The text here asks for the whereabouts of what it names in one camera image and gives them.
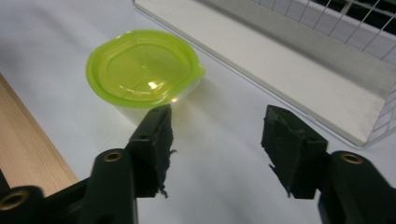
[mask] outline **wooden surface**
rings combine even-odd
[[[0,75],[0,169],[11,187],[39,186],[51,195],[78,181]]]

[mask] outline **bowl lid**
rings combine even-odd
[[[168,104],[204,73],[189,44],[154,30],[128,32],[98,47],[86,70],[101,98],[134,108]]]

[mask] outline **yellow-green plastic bowl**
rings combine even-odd
[[[92,52],[86,75],[107,102],[128,108],[169,104],[204,75],[192,47],[162,31],[136,30]]]

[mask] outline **brass screw hole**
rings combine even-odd
[[[104,160],[105,161],[117,161],[122,158],[122,153],[115,151],[115,152],[109,152],[105,155]]]
[[[26,202],[28,198],[29,192],[26,189],[12,192],[0,201],[0,211],[7,211],[16,208]]]
[[[363,160],[360,157],[355,156],[353,154],[344,153],[344,154],[341,155],[341,158],[344,161],[347,161],[349,163],[356,164],[356,165],[360,165],[360,164],[363,163]]]

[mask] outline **white table surface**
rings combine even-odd
[[[86,60],[134,29],[163,27],[130,0],[5,0],[0,6],[0,72],[81,179],[97,154],[124,147],[135,129],[90,89]],[[206,75],[173,116],[178,153],[165,181],[170,197],[139,199],[140,223],[320,223],[316,201],[287,198],[260,146],[266,106],[289,106],[197,53]],[[329,152],[356,151],[303,120],[330,141]],[[393,187],[395,143],[392,135],[358,152]]]

